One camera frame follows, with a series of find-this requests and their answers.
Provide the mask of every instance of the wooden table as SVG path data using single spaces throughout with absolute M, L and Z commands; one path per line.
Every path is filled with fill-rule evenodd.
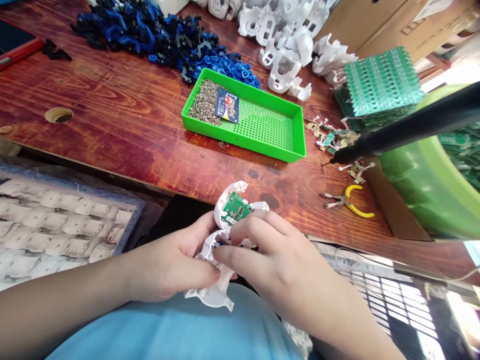
M 474 267 L 460 242 L 394 238 L 368 184 L 353 202 L 374 218 L 360 218 L 346 207 L 326 210 L 319 194 L 341 194 L 352 180 L 336 166 L 320 167 L 329 156 L 309 131 L 307 157 L 295 163 L 233 145 L 221 148 L 215 139 L 185 131 L 181 111 L 191 87 L 170 68 L 89 48 L 70 28 L 77 13 L 87 11 L 86 0 L 24 0 L 0 8 L 1 19 L 52 39 L 73 58 L 52 61 L 36 53 L 0 72 L 0 126 L 13 127 L 6 139 L 211 204 L 227 185 L 244 180 L 250 201 L 266 201 L 304 233 L 451 277 Z M 239 36 L 236 21 L 220 21 L 194 3 L 181 12 L 196 14 L 206 31 L 250 62 L 266 88 L 268 71 L 258 63 L 256 41 Z M 329 85 L 311 66 L 299 75 L 313 88 L 304 115 L 322 114 L 339 124 Z M 44 114 L 54 107 L 71 109 L 73 119 L 47 122 Z M 480 276 L 469 280 L 480 285 Z

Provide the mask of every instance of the stack of green circuit boards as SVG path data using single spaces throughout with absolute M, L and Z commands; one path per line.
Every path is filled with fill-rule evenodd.
M 374 131 L 406 117 L 424 97 L 403 46 L 347 64 L 345 76 L 335 97 L 356 132 Z
M 480 192 L 480 122 L 438 135 L 463 177 Z
M 221 219 L 230 225 L 233 225 L 248 214 L 253 213 L 255 210 L 248 205 L 248 202 L 240 195 L 236 192 L 232 192 L 223 211 L 226 212 L 226 214 L 222 216 Z

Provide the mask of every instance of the hand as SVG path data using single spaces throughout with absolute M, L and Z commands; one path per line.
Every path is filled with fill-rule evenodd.
M 208 288 L 218 281 L 219 269 L 193 258 L 215 227 L 210 211 L 189 227 L 119 256 L 128 299 L 161 302 L 189 289 Z
M 339 349 L 370 342 L 352 322 L 358 319 L 362 326 L 379 328 L 359 293 L 288 221 L 256 210 L 232 226 L 230 238 L 233 245 L 248 238 L 259 251 L 223 245 L 215 249 L 215 259 L 245 277 L 283 319 Z M 370 339 L 375 331 L 370 331 Z

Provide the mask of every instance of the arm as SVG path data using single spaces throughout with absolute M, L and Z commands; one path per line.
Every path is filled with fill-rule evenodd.
M 130 301 L 158 302 L 211 286 L 220 272 L 192 257 L 214 227 L 209 212 L 126 254 L 0 292 L 1 358 L 43 359 L 87 323 Z
M 329 359 L 404 359 L 359 292 L 338 275 L 288 221 L 257 210 L 230 231 L 232 244 L 248 238 L 259 252 L 221 246 L 215 258 L 246 278 L 272 309 L 315 339 Z

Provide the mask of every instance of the left hand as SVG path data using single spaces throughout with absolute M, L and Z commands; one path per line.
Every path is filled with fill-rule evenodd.
M 189 289 L 208 288 L 220 270 L 193 258 L 216 228 L 213 211 L 195 223 L 118 256 L 130 301 L 161 302 Z

